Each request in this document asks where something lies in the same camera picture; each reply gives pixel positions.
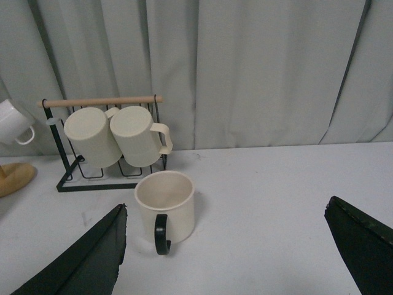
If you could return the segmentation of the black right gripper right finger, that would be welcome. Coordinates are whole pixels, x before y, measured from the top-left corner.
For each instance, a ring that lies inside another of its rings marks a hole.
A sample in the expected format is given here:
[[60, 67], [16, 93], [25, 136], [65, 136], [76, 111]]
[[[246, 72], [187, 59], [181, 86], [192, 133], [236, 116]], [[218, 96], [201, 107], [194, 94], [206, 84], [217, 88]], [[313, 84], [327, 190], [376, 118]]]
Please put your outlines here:
[[336, 196], [324, 217], [360, 293], [392, 294], [392, 228]]

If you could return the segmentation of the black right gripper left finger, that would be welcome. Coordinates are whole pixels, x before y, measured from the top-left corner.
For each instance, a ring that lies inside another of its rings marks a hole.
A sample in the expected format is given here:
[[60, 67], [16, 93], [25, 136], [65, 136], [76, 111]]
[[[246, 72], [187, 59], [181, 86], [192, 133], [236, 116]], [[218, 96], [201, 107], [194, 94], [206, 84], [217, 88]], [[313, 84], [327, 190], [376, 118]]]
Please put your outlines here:
[[126, 249], [119, 204], [14, 294], [112, 294]]

